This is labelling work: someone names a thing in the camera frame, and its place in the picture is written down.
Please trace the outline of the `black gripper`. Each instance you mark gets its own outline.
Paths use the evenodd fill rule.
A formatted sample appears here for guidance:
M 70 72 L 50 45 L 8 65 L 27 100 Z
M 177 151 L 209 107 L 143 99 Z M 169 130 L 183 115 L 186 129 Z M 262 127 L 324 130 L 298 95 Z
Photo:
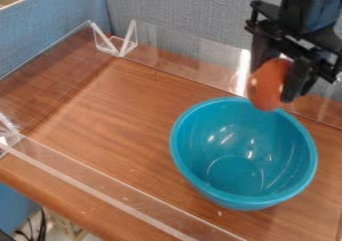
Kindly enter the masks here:
M 285 0 L 277 6 L 254 0 L 251 8 L 250 72 L 281 54 L 294 60 L 282 59 L 280 70 L 281 102 L 290 103 L 308 94 L 320 78 L 334 83 L 342 73 L 342 38 L 334 31 L 342 2 Z

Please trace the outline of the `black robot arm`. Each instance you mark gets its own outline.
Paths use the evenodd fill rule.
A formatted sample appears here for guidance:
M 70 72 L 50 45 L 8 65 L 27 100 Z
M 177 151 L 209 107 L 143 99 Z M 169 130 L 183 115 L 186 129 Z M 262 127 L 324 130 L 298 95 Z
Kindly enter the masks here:
M 305 96 L 318 80 L 330 83 L 342 74 L 342 37 L 334 27 L 342 15 L 342 0 L 264 0 L 250 3 L 245 29 L 253 35 L 250 72 L 282 62 L 282 78 L 269 81 L 269 94 L 282 103 Z

